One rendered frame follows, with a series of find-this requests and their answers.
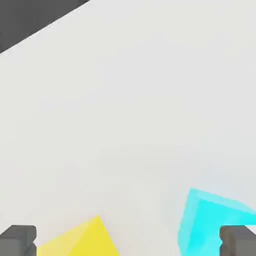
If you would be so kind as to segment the large yellow box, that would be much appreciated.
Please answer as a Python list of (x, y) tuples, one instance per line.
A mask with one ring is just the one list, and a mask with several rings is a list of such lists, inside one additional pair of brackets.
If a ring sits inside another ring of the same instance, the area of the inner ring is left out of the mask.
[(36, 256), (120, 256), (99, 215), (37, 247)]

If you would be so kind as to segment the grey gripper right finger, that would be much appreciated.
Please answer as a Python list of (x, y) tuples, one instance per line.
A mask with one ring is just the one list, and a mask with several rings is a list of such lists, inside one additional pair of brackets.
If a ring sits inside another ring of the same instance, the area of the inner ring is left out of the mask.
[(220, 227), (219, 256), (256, 256), (256, 234), (245, 225)]

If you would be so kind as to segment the large cyan box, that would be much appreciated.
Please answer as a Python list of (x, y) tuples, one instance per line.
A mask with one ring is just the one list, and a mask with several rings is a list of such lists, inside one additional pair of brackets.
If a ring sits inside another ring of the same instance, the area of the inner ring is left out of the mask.
[(256, 225), (256, 210), (237, 200), (191, 188), (177, 234), (180, 256), (220, 256), (220, 228), (240, 225)]

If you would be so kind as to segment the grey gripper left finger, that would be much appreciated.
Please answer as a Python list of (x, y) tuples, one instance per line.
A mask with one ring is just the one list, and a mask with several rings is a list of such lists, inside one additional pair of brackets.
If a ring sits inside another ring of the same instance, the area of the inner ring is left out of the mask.
[(0, 234), (0, 256), (37, 256), (34, 225), (11, 225)]

